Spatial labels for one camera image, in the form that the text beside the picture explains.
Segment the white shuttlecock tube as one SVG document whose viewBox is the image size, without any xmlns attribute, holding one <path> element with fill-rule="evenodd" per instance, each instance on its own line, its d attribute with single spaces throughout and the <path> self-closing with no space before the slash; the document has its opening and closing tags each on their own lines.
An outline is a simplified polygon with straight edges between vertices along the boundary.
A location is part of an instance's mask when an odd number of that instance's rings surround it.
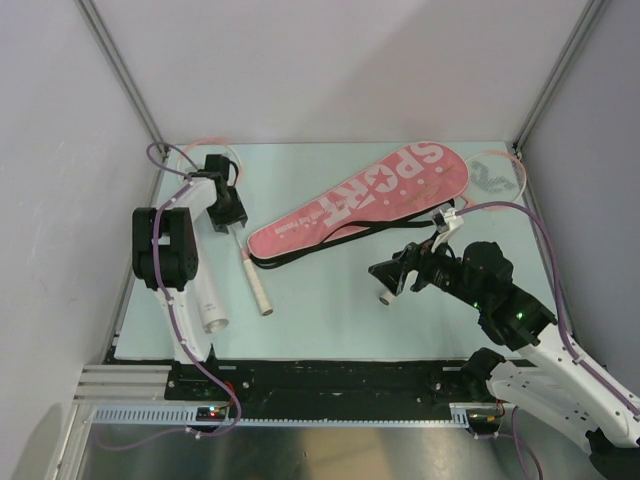
<svg viewBox="0 0 640 480">
<path fill-rule="evenodd" d="M 229 325 L 229 318 L 218 298 L 210 264 L 202 250 L 198 250 L 198 269 L 193 283 L 204 331 L 212 334 L 225 329 Z"/>
</svg>

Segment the pink racket bag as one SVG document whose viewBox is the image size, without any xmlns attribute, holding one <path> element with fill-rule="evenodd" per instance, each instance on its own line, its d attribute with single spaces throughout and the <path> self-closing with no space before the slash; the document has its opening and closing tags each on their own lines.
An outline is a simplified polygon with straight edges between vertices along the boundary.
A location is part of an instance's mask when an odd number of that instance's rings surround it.
<svg viewBox="0 0 640 480">
<path fill-rule="evenodd" d="M 415 142 L 256 230 L 248 257 L 278 268 L 308 254 L 391 228 L 420 228 L 415 219 L 466 190 L 469 170 L 460 154 L 437 142 Z"/>
</svg>

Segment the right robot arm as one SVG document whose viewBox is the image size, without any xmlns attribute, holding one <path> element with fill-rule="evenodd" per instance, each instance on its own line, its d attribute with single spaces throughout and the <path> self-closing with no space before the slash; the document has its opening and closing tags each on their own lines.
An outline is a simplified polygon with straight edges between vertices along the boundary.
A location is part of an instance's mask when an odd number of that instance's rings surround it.
<svg viewBox="0 0 640 480">
<path fill-rule="evenodd" d="M 564 341 L 555 315 L 514 284 L 513 265 L 495 242 L 474 242 L 461 257 L 444 245 L 410 243 L 369 273 L 394 296 L 434 286 L 475 308 L 489 339 L 535 365 L 543 380 L 489 349 L 467 361 L 464 393 L 476 401 L 505 400 L 555 428 L 589 456 L 606 479 L 639 476 L 639 397 L 576 341 Z"/>
</svg>

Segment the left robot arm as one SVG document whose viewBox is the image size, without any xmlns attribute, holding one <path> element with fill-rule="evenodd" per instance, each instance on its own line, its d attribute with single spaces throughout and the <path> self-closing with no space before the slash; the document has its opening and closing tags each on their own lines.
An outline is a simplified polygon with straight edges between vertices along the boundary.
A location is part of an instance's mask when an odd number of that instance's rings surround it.
<svg viewBox="0 0 640 480">
<path fill-rule="evenodd" d="M 173 359 L 181 364 L 207 361 L 213 351 L 208 335 L 229 323 L 216 298 L 210 265 L 199 251 L 195 222 L 208 220 L 224 234 L 246 225 L 236 187 L 239 173 L 227 156 L 208 154 L 163 208 L 132 213 L 133 272 L 160 302 L 173 334 Z"/>
</svg>

